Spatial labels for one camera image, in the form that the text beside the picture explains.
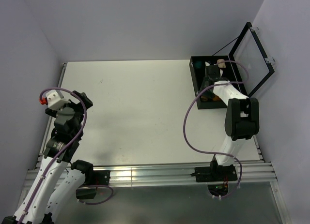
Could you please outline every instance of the black frame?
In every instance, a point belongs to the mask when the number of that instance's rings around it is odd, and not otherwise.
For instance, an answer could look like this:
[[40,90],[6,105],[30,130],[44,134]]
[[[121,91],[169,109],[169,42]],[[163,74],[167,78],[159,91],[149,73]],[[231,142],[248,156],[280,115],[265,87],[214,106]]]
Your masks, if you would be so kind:
[[[246,95],[248,95],[248,97],[253,96],[253,94],[269,79],[269,77],[273,73],[275,73],[275,70],[274,70],[273,66],[271,65],[271,63],[267,63],[266,62],[265,59],[268,58],[268,56],[267,56],[267,54],[266,54],[266,52],[265,52],[265,50],[264,50],[264,48],[263,48],[263,46],[261,44],[261,41],[259,40],[256,32],[255,31],[251,31],[251,28],[252,28],[252,24],[250,22],[247,22],[246,25],[244,26],[243,30],[241,31],[241,33],[240,33],[236,43],[233,45],[232,50],[228,54],[230,60],[234,60],[233,55],[236,52],[237,48],[239,47],[241,41],[245,37],[247,31],[249,30],[252,33],[252,36],[254,38],[254,41],[255,41],[259,51],[262,54],[263,60],[265,61],[266,66],[267,66],[269,72],[267,73],[267,75],[258,83],[258,85],[249,94],[247,94],[247,92],[246,92]],[[237,67],[236,64],[234,64],[234,63],[232,64],[232,69],[233,69],[233,71],[234,71],[234,73],[236,75],[237,81],[242,81],[241,75],[239,73],[239,70],[238,70],[238,67]]]

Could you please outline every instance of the gray floor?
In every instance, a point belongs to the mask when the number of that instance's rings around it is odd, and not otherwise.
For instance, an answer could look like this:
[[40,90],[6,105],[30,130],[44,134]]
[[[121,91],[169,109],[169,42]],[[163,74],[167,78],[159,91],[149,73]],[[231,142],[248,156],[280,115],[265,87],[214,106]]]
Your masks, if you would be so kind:
[[[102,190],[98,199],[108,190]],[[218,201],[206,185],[118,188],[102,205],[87,206],[72,197],[57,224],[280,224],[269,183],[242,184]]]

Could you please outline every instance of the open box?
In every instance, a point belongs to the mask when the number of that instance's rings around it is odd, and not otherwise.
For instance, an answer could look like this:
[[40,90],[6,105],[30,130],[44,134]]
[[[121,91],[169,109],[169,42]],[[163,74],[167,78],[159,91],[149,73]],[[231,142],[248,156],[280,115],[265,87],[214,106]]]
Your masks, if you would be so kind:
[[[233,84],[244,95],[248,97],[253,94],[268,80],[275,72],[272,64],[273,58],[269,58],[257,36],[258,28],[254,28],[250,22],[244,26],[241,34],[236,39],[230,53],[226,56],[192,56],[190,58],[190,72],[193,80],[195,95],[199,93],[203,78],[205,77],[205,62],[216,64],[217,60],[234,60],[242,63],[249,71],[249,80],[245,84]],[[235,63],[225,63],[223,76],[230,81],[242,81],[246,78],[246,73]],[[213,101],[203,98],[197,100],[198,109],[226,108],[221,101]]]

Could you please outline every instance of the black box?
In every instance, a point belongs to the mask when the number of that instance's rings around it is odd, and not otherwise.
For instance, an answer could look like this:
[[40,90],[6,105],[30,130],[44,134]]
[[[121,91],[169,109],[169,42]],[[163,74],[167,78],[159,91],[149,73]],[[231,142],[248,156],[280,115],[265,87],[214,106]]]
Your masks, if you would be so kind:
[[[262,85],[266,82],[266,80],[275,72],[272,66],[272,62],[270,62],[270,58],[268,58],[258,36],[255,31],[255,29],[252,27],[252,24],[250,22],[246,23],[245,27],[243,28],[241,34],[236,39],[236,43],[232,47],[232,50],[230,53],[226,56],[192,56],[190,58],[190,73],[193,80],[193,86],[195,91],[195,96],[198,95],[198,92],[200,90],[200,87],[202,85],[203,78],[205,77],[205,62],[208,62],[209,64],[213,65],[217,63],[217,60],[224,59],[224,60],[233,60],[234,59],[234,53],[236,52],[237,48],[239,47],[240,43],[242,42],[243,38],[245,37],[247,31],[250,31],[252,34],[252,37],[262,55],[263,60],[266,63],[266,66],[268,68],[268,73],[264,75],[264,77],[258,82],[256,87],[252,89],[251,91],[247,91],[244,84],[233,84],[233,86],[239,90],[244,95],[251,97]],[[223,69],[223,76],[230,81],[242,81],[242,77],[240,75],[239,69],[235,63],[225,63],[226,68]],[[204,101],[203,99],[197,100],[197,107],[198,109],[218,109],[218,108],[226,108],[226,105],[222,101],[213,101],[211,99],[208,99],[207,101]]]

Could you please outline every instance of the white plastic part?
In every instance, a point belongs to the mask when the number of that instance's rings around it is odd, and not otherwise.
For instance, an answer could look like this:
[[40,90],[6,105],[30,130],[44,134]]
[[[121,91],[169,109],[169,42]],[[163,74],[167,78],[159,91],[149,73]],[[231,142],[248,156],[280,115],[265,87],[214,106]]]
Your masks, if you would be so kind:
[[[245,138],[232,141],[231,137],[226,136],[219,152],[237,156],[245,141]],[[234,163],[234,159],[227,155],[216,155],[215,158],[217,160],[217,164],[221,166],[229,166]]]
[[[229,83],[227,80],[222,80],[215,82],[214,84],[225,84]],[[222,101],[228,105],[229,99],[237,98],[239,100],[244,100],[248,98],[246,95],[243,95],[241,92],[239,92],[235,87],[231,84],[223,85],[223,86],[215,86],[213,88],[213,93],[217,96],[219,96]]]
[[[18,210],[14,214],[14,216],[16,216],[17,221],[19,221],[20,217],[23,215],[25,207],[30,199],[30,196],[33,193],[34,188],[36,187],[40,177],[42,176],[44,170],[46,169],[47,165],[51,160],[52,158],[50,157],[47,157],[46,159],[42,160],[39,173],[35,178],[34,183],[30,188],[27,197],[25,198],[23,204],[18,208]],[[38,190],[38,193],[34,197],[32,204],[30,205],[27,215],[23,219],[23,223],[31,222],[32,224],[39,224],[42,222],[47,202],[54,191],[55,185],[59,177],[61,176],[62,172],[67,167],[67,165],[68,165],[67,162],[61,162],[61,163],[54,162],[52,164]]]
[[57,90],[51,90],[46,93],[47,105],[52,110],[59,110],[66,103],[70,103],[69,100],[64,99],[63,94]]
[[68,199],[73,196],[83,183],[85,182],[85,174],[76,169],[71,170],[59,187],[50,197],[45,213],[52,213],[52,221],[56,223],[60,211]]

